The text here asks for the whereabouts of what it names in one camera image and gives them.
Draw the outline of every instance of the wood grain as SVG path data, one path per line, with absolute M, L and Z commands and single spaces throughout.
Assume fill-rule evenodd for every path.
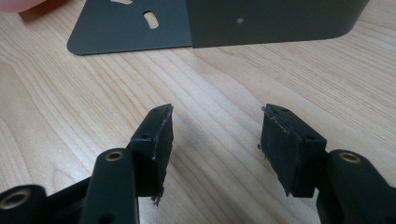
M 0 14 L 0 191 L 48 194 L 124 147 L 152 107 L 175 106 L 160 207 L 142 223 L 318 223 L 287 198 L 257 149 L 261 106 L 282 105 L 368 158 L 396 186 L 396 3 L 372 0 L 333 40 L 78 57 L 66 49 L 84 1 Z

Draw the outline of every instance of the gray metal bracket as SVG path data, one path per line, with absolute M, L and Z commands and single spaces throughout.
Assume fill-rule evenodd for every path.
M 369 0 L 87 0 L 67 43 L 78 55 L 335 38 Z M 151 11 L 160 26 L 150 29 Z

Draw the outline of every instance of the metal screw hole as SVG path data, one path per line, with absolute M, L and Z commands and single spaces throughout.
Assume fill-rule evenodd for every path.
M 107 161 L 117 161 L 123 157 L 123 153 L 120 151 L 110 152 L 106 155 Z
M 361 158 L 353 155 L 352 153 L 341 152 L 339 155 L 340 155 L 340 158 L 343 159 L 344 161 L 349 161 L 349 162 L 354 162 L 354 163 L 361 162 Z
M 29 200 L 30 196 L 31 192 L 29 189 L 18 190 L 8 195 L 0 202 L 0 209 L 11 209 L 14 207 L 18 207 L 19 205 Z

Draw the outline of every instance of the black plastic part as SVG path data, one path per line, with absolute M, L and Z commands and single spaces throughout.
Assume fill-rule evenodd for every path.
M 48 197 L 48 209 L 52 214 L 49 223 L 78 223 L 90 180 L 90 177 L 83 179 Z
M 261 149 L 286 194 L 312 197 L 326 139 L 286 108 L 267 105 L 263 111 Z
M 18 186 L 0 194 L 0 223 L 43 223 L 47 221 L 47 195 L 37 185 Z
M 312 171 L 317 174 L 316 187 L 319 190 L 317 209 L 322 224 L 339 224 L 344 223 L 345 217 L 326 170 L 328 155 L 326 153 L 326 159 L 323 160 L 318 170 Z
M 149 111 L 127 147 L 133 152 L 136 194 L 139 197 L 163 195 L 163 181 L 174 139 L 172 111 L 172 105 L 162 105 Z
M 35 185 L 1 193 L 0 223 L 138 223 L 137 197 L 154 197 L 158 205 L 163 195 L 172 151 L 172 110 L 171 105 L 152 109 L 127 148 L 110 149 L 97 158 L 92 177 L 49 197 Z M 10 207 L 23 195 L 23 203 Z
M 131 152 L 114 148 L 100 154 L 84 201 L 81 223 L 138 223 Z
M 345 216 L 343 223 L 396 223 L 396 192 L 366 158 L 334 150 L 326 168 Z M 330 222 L 324 216 L 320 220 L 341 223 Z

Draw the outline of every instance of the round hole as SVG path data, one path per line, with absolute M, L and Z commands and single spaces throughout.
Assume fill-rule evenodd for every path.
M 99 223 L 100 224 L 110 224 L 110 223 L 113 223 L 114 220 L 116 220 L 116 216 L 112 213 L 107 213 L 107 214 L 102 215 L 99 218 Z
M 150 138 L 150 136 L 149 136 L 148 133 L 145 133 L 145 134 L 142 135 L 142 138 L 143 138 L 143 139 L 148 139 L 148 138 Z
M 106 160 L 107 161 L 117 161 L 117 160 L 120 160 L 122 157 L 123 157 L 122 152 L 113 151 L 106 155 Z
M 238 19 L 236 20 L 236 22 L 237 22 L 238 24 L 242 24 L 242 22 L 244 22 L 244 19 L 243 19 L 243 18 L 238 18 Z
M 29 189 L 21 189 L 8 195 L 0 202 L 1 209 L 11 209 L 18 207 L 19 205 L 25 203 L 30 198 L 31 192 Z
M 341 159 L 343 159 L 344 161 L 349 161 L 349 162 L 354 162 L 354 163 L 361 162 L 361 158 L 353 155 L 352 153 L 341 152 L 339 155 L 340 155 Z
M 312 135 L 307 135 L 305 138 L 308 139 L 308 140 L 311 140 L 311 141 L 317 139 L 316 137 L 314 137 L 314 136 L 312 136 Z

